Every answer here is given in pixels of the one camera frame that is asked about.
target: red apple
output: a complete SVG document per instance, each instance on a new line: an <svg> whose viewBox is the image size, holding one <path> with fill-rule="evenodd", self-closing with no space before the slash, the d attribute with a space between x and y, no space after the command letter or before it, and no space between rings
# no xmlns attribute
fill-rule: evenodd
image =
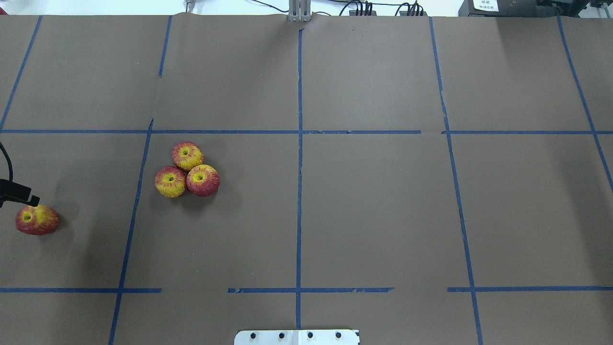
<svg viewBox="0 0 613 345"><path fill-rule="evenodd" d="M212 166L201 164L189 171L188 189L197 196L209 196L219 188L219 174Z"/></svg>
<svg viewBox="0 0 613 345"><path fill-rule="evenodd" d="M185 172L174 166L162 168L155 175L155 187L166 198L176 198L185 192Z"/></svg>
<svg viewBox="0 0 613 345"><path fill-rule="evenodd" d="M204 163L204 154L198 145L183 141L172 148L172 161L178 168L190 171L191 168Z"/></svg>
<svg viewBox="0 0 613 345"><path fill-rule="evenodd" d="M57 212L52 208L38 205L26 206L15 217L17 230L28 235L46 235L52 233L59 224Z"/></svg>

